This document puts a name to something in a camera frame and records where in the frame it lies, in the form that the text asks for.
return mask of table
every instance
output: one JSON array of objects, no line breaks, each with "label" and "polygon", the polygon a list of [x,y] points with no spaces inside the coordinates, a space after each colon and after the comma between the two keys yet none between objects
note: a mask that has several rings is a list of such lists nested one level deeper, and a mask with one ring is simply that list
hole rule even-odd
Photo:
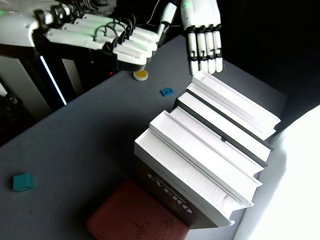
[{"label": "table", "polygon": [[[1,240],[93,240],[85,221],[131,175],[134,140],[191,81],[185,39],[176,37],[147,65],[147,81],[120,72],[0,148]],[[225,62],[216,76],[280,117],[286,97]],[[160,90],[173,88],[163,97]],[[12,191],[28,172],[31,191]],[[191,230],[187,240],[231,240],[236,224]]]}]

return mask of teal cube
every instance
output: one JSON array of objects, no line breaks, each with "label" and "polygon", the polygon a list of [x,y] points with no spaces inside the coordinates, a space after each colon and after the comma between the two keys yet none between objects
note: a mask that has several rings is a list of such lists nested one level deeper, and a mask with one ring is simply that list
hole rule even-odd
[{"label": "teal cube", "polygon": [[29,173],[20,174],[13,177],[13,190],[23,192],[35,187],[35,178]]}]

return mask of small blue object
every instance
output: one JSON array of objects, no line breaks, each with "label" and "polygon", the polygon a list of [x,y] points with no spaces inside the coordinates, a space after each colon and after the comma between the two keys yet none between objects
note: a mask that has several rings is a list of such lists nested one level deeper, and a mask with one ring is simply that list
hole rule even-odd
[{"label": "small blue object", "polygon": [[166,88],[160,91],[162,96],[167,97],[175,93],[175,91],[172,88]]},{"label": "small blue object", "polygon": [[35,187],[35,178],[29,173],[20,174],[13,177],[13,190],[23,192]]}]

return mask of red book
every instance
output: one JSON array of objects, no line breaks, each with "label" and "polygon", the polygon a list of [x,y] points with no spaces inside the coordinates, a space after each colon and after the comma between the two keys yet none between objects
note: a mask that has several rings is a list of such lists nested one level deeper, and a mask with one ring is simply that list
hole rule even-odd
[{"label": "red book", "polygon": [[184,240],[189,227],[132,180],[88,219],[98,240]]}]

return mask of book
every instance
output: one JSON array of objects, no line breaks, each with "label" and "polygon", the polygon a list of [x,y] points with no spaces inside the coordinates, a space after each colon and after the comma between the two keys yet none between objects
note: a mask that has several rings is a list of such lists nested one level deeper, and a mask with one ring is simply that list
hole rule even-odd
[{"label": "book", "polygon": [[187,87],[187,92],[192,94],[194,97],[198,96],[198,99],[203,100],[205,103],[209,104],[211,108],[213,108],[220,115],[224,116],[229,121],[232,121],[247,133],[252,133],[262,140],[266,140],[276,132],[276,130],[274,130],[273,128],[261,127],[250,119],[244,117],[243,115],[232,109],[230,106],[223,103],[218,98],[209,94],[194,83],[191,83]]},{"label": "book", "polygon": [[189,227],[132,180],[123,183],[88,219],[98,240],[184,240]]},{"label": "book", "polygon": [[253,205],[235,200],[149,129],[135,140],[134,153],[137,177],[191,229],[231,226],[233,210]]},{"label": "book", "polygon": [[248,176],[252,177],[254,174],[264,169],[255,161],[245,157],[232,146],[228,145],[225,141],[222,141],[218,134],[205,126],[202,122],[195,119],[179,106],[175,108],[170,115],[177,119],[190,131],[194,132],[194,134],[206,141],[219,155],[227,159],[231,164],[242,170],[245,174],[248,174]]},{"label": "book", "polygon": [[280,122],[277,116],[203,70],[191,82],[263,128],[273,129]]},{"label": "book", "polygon": [[241,202],[250,202],[261,182],[244,174],[207,142],[163,111],[149,128]]},{"label": "book", "polygon": [[176,99],[175,106],[181,107],[262,167],[268,166],[266,161],[273,148],[266,142],[255,139],[188,92]]}]

